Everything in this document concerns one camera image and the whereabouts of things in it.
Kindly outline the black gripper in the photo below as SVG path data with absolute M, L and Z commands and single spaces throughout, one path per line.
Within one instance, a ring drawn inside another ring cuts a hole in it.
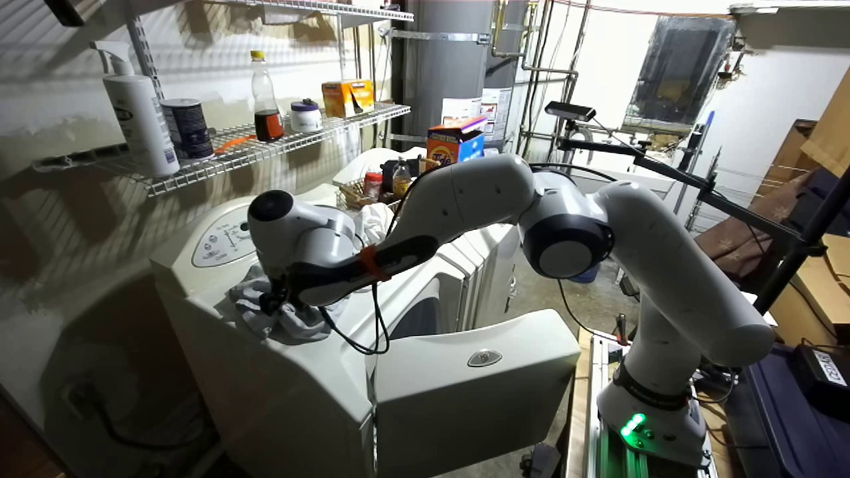
M 291 277 L 280 277 L 271 282 L 271 289 L 259 296 L 263 313 L 279 313 L 284 305 L 298 305 L 298 282 Z

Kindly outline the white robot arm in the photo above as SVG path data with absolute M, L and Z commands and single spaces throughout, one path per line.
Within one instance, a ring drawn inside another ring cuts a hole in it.
M 420 175 L 387 236 L 328 256 L 332 216 L 274 189 L 247 207 L 247 232 L 271 278 L 268 305 L 324 305 L 420 265 L 472 229 L 511 223 L 527 265 L 547 278 L 587 278 L 611 258 L 639 285 L 638 337 L 603 390 L 611 403 L 680 410 L 701 361 L 745 366 L 768 357 L 772 330 L 647 192 L 614 184 L 582 195 L 569 179 L 511 157 L 472 160 Z

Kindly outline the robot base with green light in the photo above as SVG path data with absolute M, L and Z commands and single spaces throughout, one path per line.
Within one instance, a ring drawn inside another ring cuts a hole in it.
M 674 395 L 654 392 L 626 370 L 619 370 L 596 395 L 596 416 L 632 452 L 691 469 L 705 465 L 705 426 L 687 390 Z

